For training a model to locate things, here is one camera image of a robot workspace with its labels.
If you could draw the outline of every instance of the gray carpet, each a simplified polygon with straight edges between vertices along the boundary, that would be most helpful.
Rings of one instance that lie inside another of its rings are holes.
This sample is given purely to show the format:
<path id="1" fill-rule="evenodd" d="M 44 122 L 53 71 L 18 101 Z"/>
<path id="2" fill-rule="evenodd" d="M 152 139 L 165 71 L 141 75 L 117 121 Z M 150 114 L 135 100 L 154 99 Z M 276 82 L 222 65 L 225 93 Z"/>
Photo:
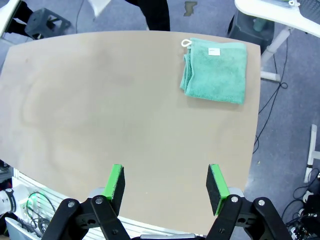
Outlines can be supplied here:
<path id="1" fill-rule="evenodd" d="M 45 7 L 72 22 L 68 33 L 75 32 L 76 17 L 82 0 L 26 0 L 33 10 Z M 184 16 L 183 0 L 168 0 L 171 30 L 225 37 L 229 22 L 236 10 L 233 0 L 202 0 L 194 7 L 194 14 Z M 94 19 L 93 10 L 85 0 L 78 18 L 78 32 L 116 30 L 145 30 L 147 27 L 140 9 L 124 0 L 112 0 L 103 13 Z M 278 33 L 283 25 L 276 24 Z M 15 43 L 28 40 L 24 36 L 6 34 Z M 303 186 L 306 169 L 311 124 L 320 126 L 320 39 L 294 30 L 288 39 L 288 59 L 283 81 L 287 89 L 280 89 L 269 122 L 259 139 L 259 149 L 252 157 L 245 196 L 249 200 L 265 196 L 272 200 L 281 214 L 292 198 L 293 190 Z M 8 46 L 0 43 L 0 64 L 5 59 Z M 278 71 L 282 73 L 286 57 L 286 45 L 275 55 Z M 273 60 L 266 66 L 275 71 Z M 262 107 L 277 83 L 262 81 L 260 107 Z M 259 115 L 258 133 L 262 129 L 269 107 Z M 300 208 L 289 208 L 285 221 Z M 236 229 L 233 239 L 249 239 Z"/>

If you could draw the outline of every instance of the chair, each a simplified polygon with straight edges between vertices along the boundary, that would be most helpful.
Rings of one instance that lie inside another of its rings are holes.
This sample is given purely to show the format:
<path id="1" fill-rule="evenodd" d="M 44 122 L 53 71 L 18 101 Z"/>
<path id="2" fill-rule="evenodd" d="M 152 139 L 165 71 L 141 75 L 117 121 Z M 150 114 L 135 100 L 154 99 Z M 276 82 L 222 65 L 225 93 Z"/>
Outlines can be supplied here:
<path id="1" fill-rule="evenodd" d="M 61 36 L 70 26 L 71 22 L 62 16 L 42 8 L 32 13 L 24 31 L 36 40 Z"/>

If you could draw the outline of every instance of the towel label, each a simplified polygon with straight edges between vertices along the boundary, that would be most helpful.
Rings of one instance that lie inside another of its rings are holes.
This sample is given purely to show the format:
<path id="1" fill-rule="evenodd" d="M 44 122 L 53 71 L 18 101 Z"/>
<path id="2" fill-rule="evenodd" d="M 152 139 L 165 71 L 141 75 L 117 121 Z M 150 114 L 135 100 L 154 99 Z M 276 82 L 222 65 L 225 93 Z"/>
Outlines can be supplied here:
<path id="1" fill-rule="evenodd" d="M 210 56 L 220 56 L 220 48 L 209 47 L 208 54 Z"/>

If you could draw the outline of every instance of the black pants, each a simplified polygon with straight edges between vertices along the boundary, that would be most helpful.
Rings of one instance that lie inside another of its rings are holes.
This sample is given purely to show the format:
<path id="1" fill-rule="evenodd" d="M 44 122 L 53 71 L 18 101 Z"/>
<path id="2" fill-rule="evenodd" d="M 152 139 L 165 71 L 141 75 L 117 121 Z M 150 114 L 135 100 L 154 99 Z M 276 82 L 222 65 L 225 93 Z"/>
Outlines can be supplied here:
<path id="1" fill-rule="evenodd" d="M 125 0 L 140 7 L 150 30 L 170 31 L 167 0 Z"/>
<path id="2" fill-rule="evenodd" d="M 27 3 L 21 1 L 15 11 L 15 14 L 13 15 L 13 19 L 6 28 L 6 32 L 10 34 L 16 33 L 28 37 L 28 34 L 25 32 L 25 27 L 32 13 L 33 11 L 28 7 Z M 26 24 L 19 23 L 14 19 L 19 19 Z"/>

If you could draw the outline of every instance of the green towel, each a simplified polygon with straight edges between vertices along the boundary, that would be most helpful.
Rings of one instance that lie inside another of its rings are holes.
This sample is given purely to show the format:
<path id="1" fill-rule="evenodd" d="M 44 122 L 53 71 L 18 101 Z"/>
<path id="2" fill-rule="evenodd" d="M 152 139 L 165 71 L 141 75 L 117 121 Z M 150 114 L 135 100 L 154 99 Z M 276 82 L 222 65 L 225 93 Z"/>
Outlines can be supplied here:
<path id="1" fill-rule="evenodd" d="M 240 42 L 218 43 L 191 38 L 184 55 L 180 87 L 187 96 L 243 104 L 246 90 L 247 47 Z M 209 55 L 209 49 L 219 55 Z"/>

